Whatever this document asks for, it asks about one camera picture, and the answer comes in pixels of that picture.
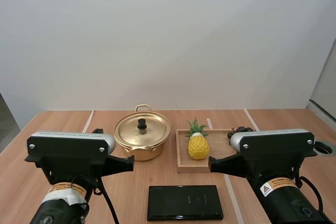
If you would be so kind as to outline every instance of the white backdrop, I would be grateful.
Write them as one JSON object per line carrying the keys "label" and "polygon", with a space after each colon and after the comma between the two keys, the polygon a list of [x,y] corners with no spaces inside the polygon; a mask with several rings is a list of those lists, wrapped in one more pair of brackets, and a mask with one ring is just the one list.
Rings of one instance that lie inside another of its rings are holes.
{"label": "white backdrop", "polygon": [[336,0],[0,0],[0,92],[52,109],[303,108]]}

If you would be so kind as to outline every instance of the toy pineapple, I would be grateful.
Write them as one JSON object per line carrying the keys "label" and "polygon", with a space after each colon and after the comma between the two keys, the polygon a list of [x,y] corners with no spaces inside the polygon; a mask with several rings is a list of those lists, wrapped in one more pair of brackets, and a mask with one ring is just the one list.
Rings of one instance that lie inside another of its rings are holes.
{"label": "toy pineapple", "polygon": [[206,127],[205,124],[198,127],[197,119],[193,123],[188,122],[190,125],[190,131],[186,133],[186,136],[190,137],[188,152],[193,159],[203,159],[209,153],[209,145],[205,136],[208,134],[202,133],[203,128]]}

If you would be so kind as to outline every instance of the table surface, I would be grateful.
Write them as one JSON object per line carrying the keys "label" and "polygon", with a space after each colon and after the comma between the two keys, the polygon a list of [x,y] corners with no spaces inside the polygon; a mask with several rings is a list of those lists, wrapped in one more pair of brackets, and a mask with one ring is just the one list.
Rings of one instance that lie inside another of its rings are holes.
{"label": "table surface", "polygon": [[[223,174],[178,174],[175,130],[185,129],[186,120],[197,117],[200,123],[210,119],[214,129],[253,127],[244,110],[157,111],[172,125],[164,151],[157,158],[136,162],[133,172],[104,177],[104,185],[116,209],[120,223],[147,223],[148,187],[155,185],[216,185],[224,219],[207,223],[270,223],[247,181]],[[87,132],[103,128],[113,134],[115,124],[132,111],[94,111]],[[260,130],[303,128],[316,139],[336,145],[336,133],[308,109],[248,110]],[[29,223],[50,185],[41,169],[27,163],[26,141],[36,131],[82,132],[91,111],[47,111],[34,117],[10,145],[0,154],[0,223]],[[119,145],[113,156],[124,157]],[[324,212],[336,221],[336,157],[306,158],[300,173],[319,190]],[[302,192],[317,208],[312,190],[304,185]],[[102,196],[93,195],[86,223],[113,223]]]}

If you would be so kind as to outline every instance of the golden pot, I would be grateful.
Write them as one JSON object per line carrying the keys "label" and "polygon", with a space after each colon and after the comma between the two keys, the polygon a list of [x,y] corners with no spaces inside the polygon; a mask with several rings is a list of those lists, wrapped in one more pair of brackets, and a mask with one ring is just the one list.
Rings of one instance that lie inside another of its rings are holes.
{"label": "golden pot", "polygon": [[[147,107],[148,111],[138,111]],[[114,138],[126,156],[145,161],[157,157],[170,134],[171,126],[163,115],[152,112],[146,104],[136,106],[135,112],[122,118],[114,128]]]}

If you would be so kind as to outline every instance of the phone screen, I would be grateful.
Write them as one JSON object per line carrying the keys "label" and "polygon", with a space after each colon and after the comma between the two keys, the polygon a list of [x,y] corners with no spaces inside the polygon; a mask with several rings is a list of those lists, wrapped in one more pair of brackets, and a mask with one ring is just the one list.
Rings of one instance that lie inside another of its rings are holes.
{"label": "phone screen", "polygon": [[148,220],[223,219],[217,187],[150,186]]}

